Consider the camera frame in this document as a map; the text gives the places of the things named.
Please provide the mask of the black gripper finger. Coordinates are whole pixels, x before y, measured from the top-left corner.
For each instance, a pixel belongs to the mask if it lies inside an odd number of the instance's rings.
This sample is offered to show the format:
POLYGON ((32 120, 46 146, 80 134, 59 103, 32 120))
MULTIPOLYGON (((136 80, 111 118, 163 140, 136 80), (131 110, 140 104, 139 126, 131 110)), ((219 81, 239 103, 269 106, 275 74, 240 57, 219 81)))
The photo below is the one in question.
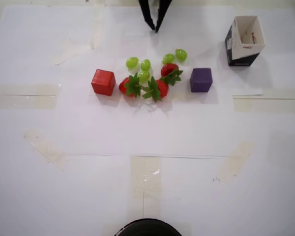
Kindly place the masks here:
POLYGON ((158 9, 158 16, 157 16, 157 23, 156 23, 156 27, 155 27, 155 32, 158 33, 161 24, 163 22, 163 19, 166 15, 166 12, 170 6, 170 4, 172 3, 172 0, 160 0, 159 1, 159 9, 158 9))
POLYGON ((148 0, 139 0, 139 5, 140 5, 145 22, 152 30, 155 30, 155 25, 153 23, 153 19, 150 14, 150 7, 149 7, 148 0))

